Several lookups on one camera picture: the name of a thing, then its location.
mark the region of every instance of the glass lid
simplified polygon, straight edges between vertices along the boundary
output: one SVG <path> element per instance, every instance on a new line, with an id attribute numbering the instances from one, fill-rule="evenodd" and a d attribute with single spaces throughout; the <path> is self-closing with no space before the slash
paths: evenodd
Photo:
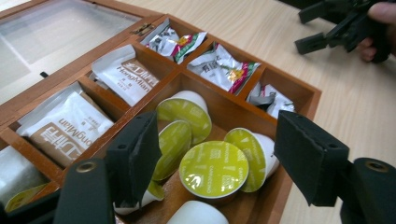
<path id="1" fill-rule="evenodd" d="M 8 2 L 16 4 L 0 2 L 0 10 L 14 6 Z M 1 20 L 0 104 L 140 19 L 81 0 L 53 0 Z"/>
<path id="2" fill-rule="evenodd" d="M 0 1 L 0 11 L 18 6 L 22 3 L 30 2 L 30 0 L 1 0 Z"/>

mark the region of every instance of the brown label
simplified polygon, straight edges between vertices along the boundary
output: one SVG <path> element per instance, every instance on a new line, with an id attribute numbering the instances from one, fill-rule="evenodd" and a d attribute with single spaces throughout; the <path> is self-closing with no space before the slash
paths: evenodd
<path id="1" fill-rule="evenodd" d="M 49 123 L 32 134 L 32 140 L 50 157 L 67 166 L 85 150 L 54 123 Z"/>
<path id="2" fill-rule="evenodd" d="M 154 75 L 152 75 L 137 59 L 131 59 L 123 62 L 121 66 L 122 67 L 119 68 L 121 72 L 126 70 L 129 73 L 132 73 L 133 75 L 142 78 L 150 85 L 151 88 L 158 83 L 158 79 Z"/>

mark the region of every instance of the hand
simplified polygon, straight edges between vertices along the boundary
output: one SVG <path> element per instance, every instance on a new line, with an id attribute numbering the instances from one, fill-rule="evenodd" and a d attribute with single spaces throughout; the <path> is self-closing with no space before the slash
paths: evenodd
<path id="1" fill-rule="evenodd" d="M 368 15 L 375 21 L 389 24 L 388 39 L 392 47 L 391 53 L 396 56 L 396 4 L 376 3 L 369 9 Z M 357 50 L 361 58 L 366 62 L 370 62 L 376 54 L 376 48 L 373 47 L 373 39 L 371 38 L 362 40 Z"/>

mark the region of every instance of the finger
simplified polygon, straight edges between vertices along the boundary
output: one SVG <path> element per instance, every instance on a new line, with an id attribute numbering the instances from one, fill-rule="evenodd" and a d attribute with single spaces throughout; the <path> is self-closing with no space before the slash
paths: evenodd
<path id="1" fill-rule="evenodd" d="M 372 61 L 374 56 L 367 56 L 367 55 L 361 55 L 361 59 L 364 60 L 365 62 L 369 63 Z"/>
<path id="2" fill-rule="evenodd" d="M 380 2 L 370 7 L 368 15 L 376 21 L 396 25 L 396 4 Z"/>
<path id="3" fill-rule="evenodd" d="M 373 39 L 372 38 L 365 38 L 363 39 L 359 44 L 359 48 L 368 48 L 373 45 Z"/>
<path id="4" fill-rule="evenodd" d="M 366 62 L 370 62 L 375 54 L 376 54 L 376 48 L 365 48 L 365 49 L 361 49 L 361 58 L 366 61 Z"/>

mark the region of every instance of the wooden compartment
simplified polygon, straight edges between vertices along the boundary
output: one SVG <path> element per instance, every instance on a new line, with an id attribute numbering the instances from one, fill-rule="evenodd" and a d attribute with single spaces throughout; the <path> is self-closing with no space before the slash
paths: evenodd
<path id="1" fill-rule="evenodd" d="M 3 169 L 0 177 L 1 191 L 2 193 L 5 191 L 13 192 L 13 194 L 1 195 L 2 202 L 0 203 L 7 211 L 8 209 L 12 211 L 15 207 L 28 203 L 32 197 L 35 197 L 38 190 L 43 189 L 50 182 L 46 178 L 47 175 L 42 174 L 37 169 L 36 164 L 32 164 L 32 160 L 25 158 L 20 150 L 17 150 L 20 153 L 20 155 L 17 155 L 14 149 L 0 138 L 0 161 Z"/>
<path id="2" fill-rule="evenodd" d="M 61 188 L 68 168 L 59 167 L 38 148 L 30 144 L 28 140 L 18 136 L 15 132 L 18 128 L 18 119 L 53 93 L 74 82 L 78 82 L 83 90 L 115 122 L 75 162 L 92 157 L 103 158 L 112 139 L 136 115 L 154 110 L 159 102 L 183 90 L 195 91 L 203 96 L 206 101 L 208 113 L 213 123 L 211 134 L 206 141 L 222 140 L 228 131 L 236 127 L 244 127 L 254 133 L 268 135 L 275 140 L 276 119 L 246 102 L 248 94 L 257 82 L 262 85 L 272 84 L 276 87 L 295 103 L 298 113 L 311 119 L 315 116 L 320 91 L 273 67 L 271 64 L 263 62 L 261 59 L 211 34 L 207 34 L 204 43 L 191 53 L 183 63 L 176 64 L 141 45 L 140 41 L 145 36 L 135 34 L 134 30 L 145 22 L 155 27 L 165 19 L 170 19 L 171 27 L 179 35 L 202 32 L 200 29 L 171 15 L 160 15 L 142 8 L 125 6 L 122 3 L 112 5 L 112 1 L 95 1 L 95 4 L 111 6 L 111 8 L 131 14 L 135 14 L 134 11 L 137 11 L 143 19 L 107 40 L 101 46 L 71 62 L 55 74 L 35 84 L 32 88 L 0 105 L 0 117 L 2 118 L 0 121 L 0 138 L 4 141 L 4 144 L 16 148 L 50 180 L 50 183 L 36 195 L 36 199 Z M 261 66 L 237 94 L 224 91 L 187 69 L 188 62 L 207 51 L 215 41 L 219 42 L 240 62 L 261 63 Z M 125 45 L 132 45 L 136 51 L 137 60 L 160 80 L 134 106 L 128 106 L 113 91 L 105 90 L 89 79 L 89 75 L 92 73 L 92 62 L 111 50 Z M 165 223 L 184 202 L 196 199 L 184 189 L 179 180 L 178 172 L 175 172 L 163 183 L 163 188 L 165 199 L 162 202 L 151 203 L 145 206 L 142 211 L 133 212 L 129 216 L 120 217 L 120 219 L 132 223 Z M 218 209 L 229 219 L 230 223 L 277 223 L 282 216 L 290 188 L 291 180 L 280 166 L 260 190 L 253 193 L 238 192 L 231 202 L 219 205 Z"/>

